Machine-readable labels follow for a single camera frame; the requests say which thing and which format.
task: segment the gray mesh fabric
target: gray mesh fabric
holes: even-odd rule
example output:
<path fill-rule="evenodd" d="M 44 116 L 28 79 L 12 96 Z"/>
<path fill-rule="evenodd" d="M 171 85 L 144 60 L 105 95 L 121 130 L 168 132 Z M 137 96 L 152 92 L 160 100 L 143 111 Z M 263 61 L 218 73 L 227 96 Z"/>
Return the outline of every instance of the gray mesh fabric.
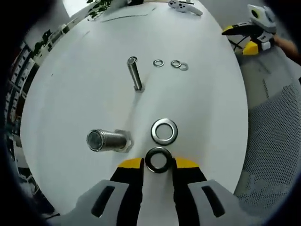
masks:
<path fill-rule="evenodd" d="M 249 111 L 249 140 L 235 195 L 241 208 L 264 221 L 288 194 L 301 162 L 300 93 L 293 82 Z"/>

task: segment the person's arm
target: person's arm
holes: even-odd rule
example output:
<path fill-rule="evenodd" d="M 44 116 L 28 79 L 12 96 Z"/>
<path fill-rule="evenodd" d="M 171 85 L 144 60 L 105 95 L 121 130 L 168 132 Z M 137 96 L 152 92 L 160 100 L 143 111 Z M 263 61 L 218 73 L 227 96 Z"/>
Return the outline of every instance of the person's arm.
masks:
<path fill-rule="evenodd" d="M 293 42 L 282 39 L 276 34 L 274 36 L 274 40 L 275 44 L 284 51 L 288 58 L 301 65 L 301 54 L 298 52 L 297 46 Z"/>

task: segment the white wall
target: white wall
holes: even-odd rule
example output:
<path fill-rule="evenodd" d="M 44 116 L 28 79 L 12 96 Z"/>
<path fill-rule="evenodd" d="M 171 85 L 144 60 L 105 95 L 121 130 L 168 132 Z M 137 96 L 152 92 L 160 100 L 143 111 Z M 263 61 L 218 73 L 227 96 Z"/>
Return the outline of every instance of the white wall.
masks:
<path fill-rule="evenodd" d="M 65 9 L 62 0 L 55 1 L 50 12 L 41 18 L 27 33 L 25 42 L 33 50 L 34 45 L 42 39 L 45 31 L 55 32 L 62 24 L 70 21 L 70 17 Z"/>

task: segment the flat washer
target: flat washer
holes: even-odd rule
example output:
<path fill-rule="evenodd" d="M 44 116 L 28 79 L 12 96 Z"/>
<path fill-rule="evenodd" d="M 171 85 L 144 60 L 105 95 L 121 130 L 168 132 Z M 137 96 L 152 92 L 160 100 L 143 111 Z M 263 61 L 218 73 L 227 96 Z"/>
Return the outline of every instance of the flat washer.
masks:
<path fill-rule="evenodd" d="M 188 64 L 182 63 L 182 65 L 179 67 L 179 69 L 180 69 L 181 71 L 186 71 L 186 70 L 188 70 Z"/>
<path fill-rule="evenodd" d="M 154 60 L 154 62 L 152 63 L 155 67 L 162 67 L 164 65 L 164 61 L 163 60 Z"/>
<path fill-rule="evenodd" d="M 137 58 L 137 57 L 131 56 L 130 58 L 134 59 L 134 60 L 135 60 L 135 62 L 137 62 L 137 61 L 138 61 L 138 58 Z"/>
<path fill-rule="evenodd" d="M 160 139 L 157 136 L 157 128 L 161 125 L 167 125 L 171 128 L 172 130 L 172 134 L 170 136 L 170 138 L 168 139 Z M 155 123 L 152 125 L 151 130 L 150 130 L 150 134 L 152 139 L 159 145 L 170 145 L 172 144 L 175 139 L 178 136 L 178 128 L 177 125 L 171 121 L 170 119 L 158 119 L 157 121 L 155 121 Z"/>
<path fill-rule="evenodd" d="M 172 62 L 170 62 L 170 65 L 174 68 L 178 68 L 181 67 L 182 63 L 179 60 L 173 60 Z"/>
<path fill-rule="evenodd" d="M 162 154 L 166 158 L 166 163 L 161 168 L 155 167 L 151 163 L 152 156 L 154 156 L 156 154 Z M 145 156 L 145 165 L 147 166 L 147 168 L 150 171 L 152 171 L 154 173 L 164 173 L 164 172 L 168 171 L 168 169 L 172 166 L 172 163 L 173 163 L 173 157 L 172 157 L 171 153 L 163 147 L 154 147 L 154 148 L 150 149 Z"/>

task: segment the cable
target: cable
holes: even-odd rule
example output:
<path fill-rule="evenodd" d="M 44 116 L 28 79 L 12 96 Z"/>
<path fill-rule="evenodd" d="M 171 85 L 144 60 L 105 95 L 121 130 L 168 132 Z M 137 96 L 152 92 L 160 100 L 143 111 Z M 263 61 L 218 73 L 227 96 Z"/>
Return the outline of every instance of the cable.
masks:
<path fill-rule="evenodd" d="M 230 40 L 230 39 L 228 39 L 228 41 L 229 41 L 234 47 L 237 47 L 237 48 L 242 49 L 242 47 L 241 47 L 240 45 L 236 44 L 234 41 L 232 41 L 232 40 Z"/>
<path fill-rule="evenodd" d="M 239 44 L 240 44 L 243 40 L 245 40 L 247 37 L 248 37 L 248 36 L 243 37 L 242 40 L 240 40 L 240 41 L 237 43 L 237 45 L 239 45 Z"/>

